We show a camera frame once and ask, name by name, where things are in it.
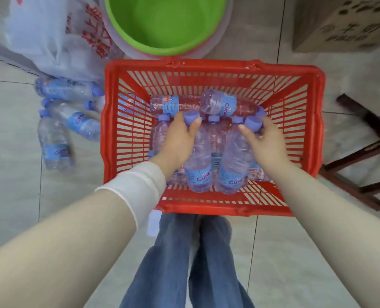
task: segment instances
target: white cuff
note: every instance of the white cuff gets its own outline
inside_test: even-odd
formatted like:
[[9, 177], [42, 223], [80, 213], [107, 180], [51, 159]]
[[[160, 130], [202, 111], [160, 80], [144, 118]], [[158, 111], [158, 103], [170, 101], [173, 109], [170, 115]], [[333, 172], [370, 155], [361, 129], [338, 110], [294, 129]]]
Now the white cuff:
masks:
[[159, 202], [166, 189], [166, 178], [158, 165], [142, 162], [96, 190], [100, 189], [113, 191], [126, 202], [138, 229]]

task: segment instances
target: brown wooden chair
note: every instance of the brown wooden chair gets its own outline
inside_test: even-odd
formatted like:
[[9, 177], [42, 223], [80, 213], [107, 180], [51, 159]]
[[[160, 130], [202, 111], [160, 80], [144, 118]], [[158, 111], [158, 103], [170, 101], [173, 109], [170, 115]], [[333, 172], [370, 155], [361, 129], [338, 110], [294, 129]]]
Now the brown wooden chair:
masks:
[[[378, 137], [380, 137], [380, 117], [348, 97], [346, 94], [339, 96], [337, 102], [360, 116], [374, 130]], [[380, 193], [380, 182], [360, 187], [337, 173], [337, 171], [342, 170], [347, 166], [378, 154], [380, 154], [380, 140], [340, 160], [323, 165], [319, 174], [372, 209], [380, 211], [380, 200], [374, 197], [375, 194]]]

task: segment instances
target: jeans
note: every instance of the jeans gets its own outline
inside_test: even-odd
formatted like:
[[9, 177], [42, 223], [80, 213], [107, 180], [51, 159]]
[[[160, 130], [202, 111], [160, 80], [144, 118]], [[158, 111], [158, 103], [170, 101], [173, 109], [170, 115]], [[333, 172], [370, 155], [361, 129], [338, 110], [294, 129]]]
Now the jeans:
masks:
[[[184, 308], [192, 233], [197, 215], [163, 214], [160, 232], [120, 308]], [[232, 230], [220, 216], [203, 216], [200, 248], [188, 279], [194, 308], [254, 308], [237, 280], [230, 249]]]

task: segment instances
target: shopping basket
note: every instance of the shopping basket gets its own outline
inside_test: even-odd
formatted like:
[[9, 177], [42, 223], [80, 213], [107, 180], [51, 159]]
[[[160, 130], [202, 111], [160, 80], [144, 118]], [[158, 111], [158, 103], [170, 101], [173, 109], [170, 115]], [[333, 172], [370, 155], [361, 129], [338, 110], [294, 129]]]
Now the shopping basket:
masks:
[[[105, 69], [101, 155], [104, 182], [148, 160], [151, 95], [200, 95], [218, 89], [244, 95], [265, 108], [283, 131], [292, 162], [312, 176], [321, 167], [321, 118], [325, 76], [313, 66], [272, 65], [261, 61], [169, 59], [117, 60]], [[166, 213], [293, 216], [273, 182], [253, 182], [233, 195], [195, 193], [168, 186], [158, 203]]]

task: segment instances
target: hand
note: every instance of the hand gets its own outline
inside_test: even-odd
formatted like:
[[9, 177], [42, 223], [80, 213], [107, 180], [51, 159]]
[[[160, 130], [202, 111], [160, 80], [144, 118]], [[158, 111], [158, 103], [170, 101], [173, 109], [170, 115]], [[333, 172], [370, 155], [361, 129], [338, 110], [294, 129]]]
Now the hand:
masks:
[[190, 157], [201, 123], [202, 118], [198, 117], [187, 129], [183, 112], [178, 112], [174, 117], [161, 151], [150, 160], [162, 169], [166, 178], [169, 178]]
[[262, 128], [262, 135], [258, 138], [243, 124], [239, 125], [239, 130], [249, 142], [257, 163], [264, 171], [270, 171], [274, 167], [279, 167], [280, 164], [290, 163], [290, 159], [287, 155], [282, 131], [270, 118], [263, 117], [261, 119], [264, 127]]

